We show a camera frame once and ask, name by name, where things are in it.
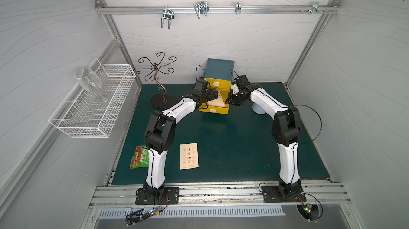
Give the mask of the beige postcard with calligraphy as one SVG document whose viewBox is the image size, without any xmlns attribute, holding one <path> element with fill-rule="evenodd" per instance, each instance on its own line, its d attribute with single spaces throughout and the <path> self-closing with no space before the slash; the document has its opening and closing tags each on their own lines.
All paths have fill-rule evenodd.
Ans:
<svg viewBox="0 0 409 229">
<path fill-rule="evenodd" d="M 199 167 L 197 143 L 180 145 L 180 170 Z"/>
</svg>

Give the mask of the teal drawer cabinet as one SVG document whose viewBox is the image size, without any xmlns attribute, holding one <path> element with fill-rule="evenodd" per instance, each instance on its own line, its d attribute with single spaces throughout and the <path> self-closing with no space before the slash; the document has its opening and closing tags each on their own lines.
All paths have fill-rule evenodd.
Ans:
<svg viewBox="0 0 409 229">
<path fill-rule="evenodd" d="M 232 81 L 231 70 L 234 69 L 234 61 L 211 59 L 207 60 L 204 68 L 204 78 Z"/>
</svg>

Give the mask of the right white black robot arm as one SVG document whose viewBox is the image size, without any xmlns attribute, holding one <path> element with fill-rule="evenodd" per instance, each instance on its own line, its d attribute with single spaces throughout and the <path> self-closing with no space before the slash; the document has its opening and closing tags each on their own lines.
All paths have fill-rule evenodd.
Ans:
<svg viewBox="0 0 409 229">
<path fill-rule="evenodd" d="M 258 84 L 231 84 L 226 102 L 242 105 L 250 100 L 261 107 L 273 119 L 272 137 L 280 153 L 280 174 L 278 195 L 289 199 L 302 191 L 298 172 L 298 145 L 301 136 L 301 119 L 297 108 L 282 104 L 270 96 Z"/>
</svg>

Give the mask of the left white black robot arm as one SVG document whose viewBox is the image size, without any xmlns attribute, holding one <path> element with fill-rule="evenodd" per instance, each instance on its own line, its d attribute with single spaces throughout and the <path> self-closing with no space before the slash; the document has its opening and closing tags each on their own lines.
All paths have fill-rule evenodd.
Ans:
<svg viewBox="0 0 409 229">
<path fill-rule="evenodd" d="M 218 91 L 215 88 L 191 90 L 171 108 L 151 114 L 144 137 L 149 167 L 143 188 L 148 195 L 157 199 L 164 195 L 166 156 L 174 142 L 177 123 L 204 103 L 216 99 Z"/>
</svg>

